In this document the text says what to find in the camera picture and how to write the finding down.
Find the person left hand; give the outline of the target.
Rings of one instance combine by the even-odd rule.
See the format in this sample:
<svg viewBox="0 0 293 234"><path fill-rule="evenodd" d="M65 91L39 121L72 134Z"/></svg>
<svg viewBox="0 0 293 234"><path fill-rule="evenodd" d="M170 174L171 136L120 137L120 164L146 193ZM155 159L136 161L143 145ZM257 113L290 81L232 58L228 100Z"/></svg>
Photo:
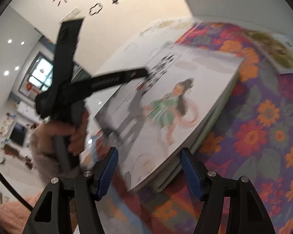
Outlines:
<svg viewBox="0 0 293 234"><path fill-rule="evenodd" d="M32 133L30 148L36 166L47 165L56 161L56 151L53 139L63 137L68 140L67 152L73 157L85 150L89 112L83 110L79 126L73 126L61 121L42 122Z"/></svg>

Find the left grey sleeve forearm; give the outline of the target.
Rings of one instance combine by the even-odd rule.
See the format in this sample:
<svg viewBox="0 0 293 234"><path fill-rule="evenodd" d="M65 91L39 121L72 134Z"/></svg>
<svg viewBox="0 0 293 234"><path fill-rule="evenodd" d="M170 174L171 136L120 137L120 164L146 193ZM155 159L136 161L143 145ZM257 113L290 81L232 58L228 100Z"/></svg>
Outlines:
<svg viewBox="0 0 293 234"><path fill-rule="evenodd" d="M77 166L68 172L63 172L60 170L58 161L48 156L36 155L33 159L43 186L50 183L51 179L54 177L58 177L61 180L70 180L75 179L82 172L81 166Z"/></svg>

